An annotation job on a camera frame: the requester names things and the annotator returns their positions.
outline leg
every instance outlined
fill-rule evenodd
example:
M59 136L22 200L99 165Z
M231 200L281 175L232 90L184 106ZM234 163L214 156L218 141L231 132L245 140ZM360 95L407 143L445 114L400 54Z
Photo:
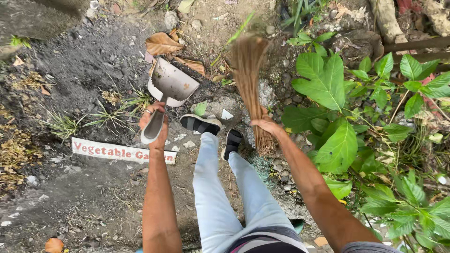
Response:
M217 176L218 147L217 137L209 132L202 134L192 182L204 253L212 252L243 229Z
M259 178L255 168L237 152L229 154L228 162L236 176L244 204L246 228L284 226L294 230L286 214Z

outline dirt ground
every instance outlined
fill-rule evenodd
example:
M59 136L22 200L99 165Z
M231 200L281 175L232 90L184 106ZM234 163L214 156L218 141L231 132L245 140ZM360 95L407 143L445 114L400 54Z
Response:
M42 150L44 156L42 165L26 166L20 172L35 176L37 185L19 186L1 199L1 221L11 223L0 227L0 252L40 252L48 238L55 236L63 240L64 247L70 252L134 252L141 247L146 173L140 170L147 165L72 154L70 141L61 144L59 138L36 120L49 118L46 109L72 117L96 113L100 110L97 99L107 110L117 109L120 105L113 106L102 98L104 90L118 90L124 97L133 96L132 86L146 91L151 65L143 60L144 42L155 32L168 32L164 24L166 10L157 8L141 18L140 14L125 14L125 5L121 5L122 14L115 15L112 4L101 3L92 22L85 19L84 23L54 39L32 43L31 49L18 52L25 64L9 67L8 73L18 77L31 71L43 77L50 75L53 78L46 78L52 84L46 85L50 96L42 94L40 89L14 89L8 78L1 83L1 104L14 115L12 123L31 133L33 144ZM170 5L176 8L178 2L171 1ZM223 0L195 1L191 12L180 18L180 30L184 31L181 38L187 42L181 56L201 60L209 66L253 10L256 14L248 30L272 39L261 78L270 88L269 98L273 100L275 120L279 122L286 99L296 96L290 80L295 75L295 59L304 49L284 46L283 41L289 38L288 34L266 34L266 26L275 25L270 1L240 0L237 5L225 4ZM225 13L228 16L223 20L212 19ZM195 19L202 23L199 32L191 27ZM284 60L289 61L286 67ZM200 135L182 128L178 118L188 113L191 105L205 100L209 102L205 117L214 114L220 119L222 109L234 116L221 120L225 126L218 135L221 146L225 145L225 134L230 128L236 127L246 133L241 153L255 165L287 216L305 220L300 236L314 244L312 240L320 235L320 231L302 204L301 196L286 193L279 177L269 175L273 164L289 171L282 154L277 151L272 158L259 158L252 148L252 136L247 134L250 129L248 115L236 87L222 87L220 83L212 83L176 62L173 64L201 84L183 106L169 108L166 150L176 145L180 151L176 164L167 166L167 169L184 250L200 248L192 188ZM224 61L219 61L207 71L211 75L219 74L219 66L224 64ZM302 98L297 97L291 103L301 105ZM2 124L8 121L1 117L0 120ZM84 122L93 120L95 117L88 116ZM115 129L111 125L83 127L76 134L78 138L92 141L145 147L137 136L127 129ZM303 136L293 135L292 138L299 147L308 149ZM185 148L183 143L189 140L196 146ZM219 177L232 207L244 222L239 191L227 162L220 161Z

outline hand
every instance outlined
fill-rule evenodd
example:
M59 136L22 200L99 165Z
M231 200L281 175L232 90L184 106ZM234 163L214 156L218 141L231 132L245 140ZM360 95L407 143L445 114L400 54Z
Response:
M156 101L155 103L147 106L146 109L152 113L156 110L164 113L164 102ZM141 128L141 130L144 130L144 127L150 121L150 116L151 116L151 114L149 114L147 111L145 111L144 114L142 115L141 119L139 120L139 127ZM152 142L148 145L148 147L150 149L164 150L164 146L166 144L166 139L167 139L168 128L169 128L168 122L169 122L169 117L167 115L164 115L164 122L162 123L161 132L159 133L158 138L154 142Z
M259 126L260 128L269 132L270 134L272 134L275 137L278 134L284 132L284 129L269 117L269 114L268 114L268 111L266 108L261 106L261 111L262 111L262 118L252 120L252 122L250 122L250 125Z

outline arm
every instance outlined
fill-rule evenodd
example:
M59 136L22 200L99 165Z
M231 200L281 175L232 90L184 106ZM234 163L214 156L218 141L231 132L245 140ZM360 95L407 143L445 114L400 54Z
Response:
M308 211L335 252L341 252L350 242L380 242L334 197L320 172L280 125L266 114L263 119L253 120L252 125L277 138Z
M155 102L147 107L151 112L164 112L164 103ZM150 120L145 112L139 126L143 129ZM176 223L175 203L164 161L164 145L167 139L167 116L159 137L150 143L148 180L142 213L142 245L145 253L181 253L181 237Z

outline dustpan handle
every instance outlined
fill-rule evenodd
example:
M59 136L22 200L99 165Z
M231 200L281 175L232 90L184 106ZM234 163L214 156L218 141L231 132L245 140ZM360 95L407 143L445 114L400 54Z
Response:
M165 110L167 105L167 96L163 94L160 101L166 103L164 105ZM158 138L159 133L162 129L162 123L164 122L164 114L165 113L162 113L158 110L154 111L152 116L150 117L150 122L148 122L148 125L142 131L142 135L147 139L147 144L154 142Z

